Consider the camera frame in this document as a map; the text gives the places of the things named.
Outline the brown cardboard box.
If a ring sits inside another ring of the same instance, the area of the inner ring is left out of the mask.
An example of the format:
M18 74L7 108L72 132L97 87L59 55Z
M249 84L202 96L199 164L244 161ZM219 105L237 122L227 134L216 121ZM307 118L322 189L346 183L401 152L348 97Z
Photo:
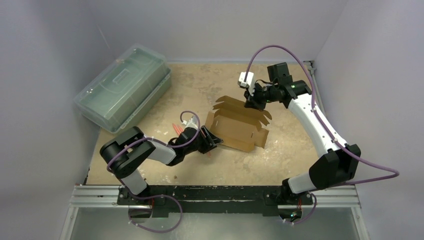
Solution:
M249 153L265 147L270 120L268 111L245 108L244 101L224 95L208 112L205 127L223 140L222 145Z

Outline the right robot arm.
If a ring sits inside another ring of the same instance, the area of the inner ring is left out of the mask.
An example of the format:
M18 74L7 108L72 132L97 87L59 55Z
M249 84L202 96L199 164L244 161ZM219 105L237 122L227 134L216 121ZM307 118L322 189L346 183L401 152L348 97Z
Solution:
M277 197L288 204L312 190L324 190L351 180L357 171L360 148L350 145L329 124L312 99L312 90L303 80L293 81L287 63L267 67L269 81L260 85L252 72L241 72L237 84L244 89L245 107L263 111L266 104L282 103L299 120L312 140L318 160L305 173L282 181Z

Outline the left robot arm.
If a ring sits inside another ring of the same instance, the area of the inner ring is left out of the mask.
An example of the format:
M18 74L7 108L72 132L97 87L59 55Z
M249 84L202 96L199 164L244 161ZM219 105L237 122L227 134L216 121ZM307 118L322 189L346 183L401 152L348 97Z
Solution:
M223 142L223 139L214 135L204 125L186 126L177 137L168 142L148 137L135 126L104 144L99 154L107 164L107 171L129 191L130 199L142 205L151 196L150 186L138 171L145 160L175 166L181 163L186 155L193 152L206 154Z

